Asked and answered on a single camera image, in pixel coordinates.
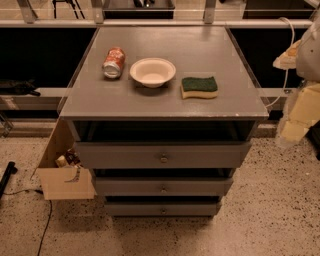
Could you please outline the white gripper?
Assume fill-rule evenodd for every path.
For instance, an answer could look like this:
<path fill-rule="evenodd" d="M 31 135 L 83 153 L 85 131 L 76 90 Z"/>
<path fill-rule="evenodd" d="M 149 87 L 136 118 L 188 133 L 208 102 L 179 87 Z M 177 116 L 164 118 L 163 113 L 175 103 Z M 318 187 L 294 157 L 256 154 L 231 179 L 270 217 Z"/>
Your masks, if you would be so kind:
<path fill-rule="evenodd" d="M 288 120 L 279 124 L 280 138 L 298 143 L 309 128 L 320 120 L 320 84 L 308 82 L 298 93 L 298 97 L 288 115 Z"/>

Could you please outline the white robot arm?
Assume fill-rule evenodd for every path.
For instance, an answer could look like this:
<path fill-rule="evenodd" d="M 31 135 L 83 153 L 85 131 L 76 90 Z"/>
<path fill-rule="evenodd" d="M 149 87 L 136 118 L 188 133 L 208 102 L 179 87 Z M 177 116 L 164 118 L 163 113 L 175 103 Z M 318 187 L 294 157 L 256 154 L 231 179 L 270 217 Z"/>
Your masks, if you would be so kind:
<path fill-rule="evenodd" d="M 295 69 L 304 85 L 286 100 L 279 122 L 277 140 L 282 146 L 299 143 L 309 129 L 320 121 L 320 20 L 278 56 L 273 66 Z"/>

